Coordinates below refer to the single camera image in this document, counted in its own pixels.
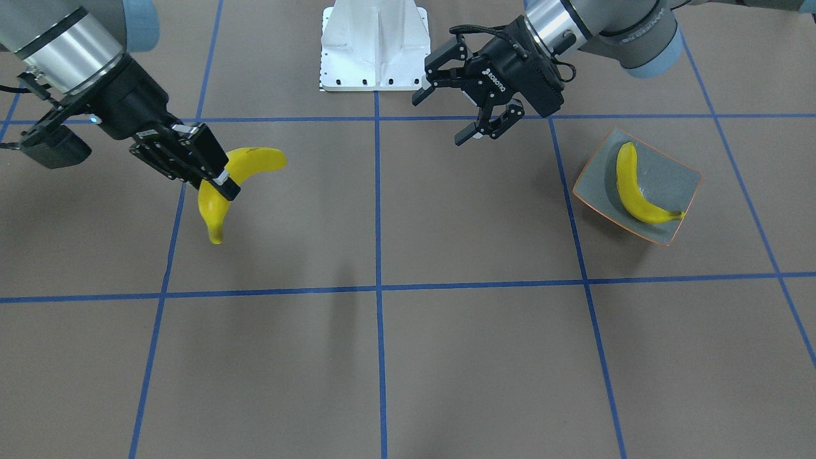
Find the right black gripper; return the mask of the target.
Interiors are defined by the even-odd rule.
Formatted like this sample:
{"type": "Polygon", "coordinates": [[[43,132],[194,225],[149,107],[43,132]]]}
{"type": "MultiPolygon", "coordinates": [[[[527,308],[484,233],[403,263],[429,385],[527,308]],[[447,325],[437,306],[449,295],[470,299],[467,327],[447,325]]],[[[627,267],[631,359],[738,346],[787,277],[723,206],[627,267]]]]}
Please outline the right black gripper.
{"type": "Polygon", "coordinates": [[[167,92],[129,54],[84,90],[61,99],[70,115],[94,114],[115,140],[155,131],[159,139],[178,142],[180,157],[158,142],[136,142],[130,153],[167,179],[189,183],[197,191],[208,184],[225,200],[235,200],[241,186],[227,170],[227,154],[212,129],[207,123],[180,123],[167,110],[168,103],[167,92]]]}

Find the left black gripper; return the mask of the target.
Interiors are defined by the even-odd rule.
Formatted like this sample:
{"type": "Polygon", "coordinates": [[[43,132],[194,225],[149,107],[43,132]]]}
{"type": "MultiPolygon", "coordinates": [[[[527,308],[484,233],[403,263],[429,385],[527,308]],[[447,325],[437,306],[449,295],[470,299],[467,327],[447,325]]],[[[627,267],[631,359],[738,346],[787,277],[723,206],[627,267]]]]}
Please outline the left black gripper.
{"type": "Polygon", "coordinates": [[[503,26],[473,26],[469,34],[487,34],[490,41],[473,53],[464,35],[455,35],[425,58],[425,75],[421,87],[411,97],[417,106],[437,88],[458,88],[473,105],[478,106],[477,119],[454,136],[457,146],[472,138],[496,139],[525,114],[516,93],[527,99],[541,116],[557,113],[564,104],[564,83],[557,64],[547,48],[540,45],[526,17],[503,26]],[[482,78],[492,84],[497,96],[487,96],[481,105],[479,87],[482,78]],[[507,102],[497,117],[493,110],[507,102]]]}

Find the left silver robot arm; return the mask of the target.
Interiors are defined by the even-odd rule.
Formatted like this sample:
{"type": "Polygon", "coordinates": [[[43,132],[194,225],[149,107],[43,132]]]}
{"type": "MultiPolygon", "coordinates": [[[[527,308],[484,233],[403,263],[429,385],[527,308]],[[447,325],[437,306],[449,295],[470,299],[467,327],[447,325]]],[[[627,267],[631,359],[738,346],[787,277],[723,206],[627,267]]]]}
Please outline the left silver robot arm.
{"type": "Polygon", "coordinates": [[[690,1],[536,1],[508,24],[458,24],[451,39],[425,57],[419,105],[439,88],[457,88],[477,107],[455,145],[496,139],[530,105],[541,117],[564,104],[564,57],[575,50],[618,62],[630,76],[653,78],[678,60],[683,35],[675,12],[690,1]]]}

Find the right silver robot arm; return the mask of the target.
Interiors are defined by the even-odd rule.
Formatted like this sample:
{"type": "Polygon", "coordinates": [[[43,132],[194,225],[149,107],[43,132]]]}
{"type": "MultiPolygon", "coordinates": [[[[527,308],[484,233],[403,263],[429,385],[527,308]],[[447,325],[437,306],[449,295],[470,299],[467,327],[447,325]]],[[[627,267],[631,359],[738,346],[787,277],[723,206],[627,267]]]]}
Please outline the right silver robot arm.
{"type": "Polygon", "coordinates": [[[3,149],[51,170],[78,165],[91,148],[65,122],[88,115],[110,138],[132,139],[130,152],[169,179],[237,197],[241,188],[213,132],[172,114],[166,90],[134,58],[159,41],[154,2],[3,1],[1,20],[2,49],[26,66],[17,93],[50,103],[3,149]]]}

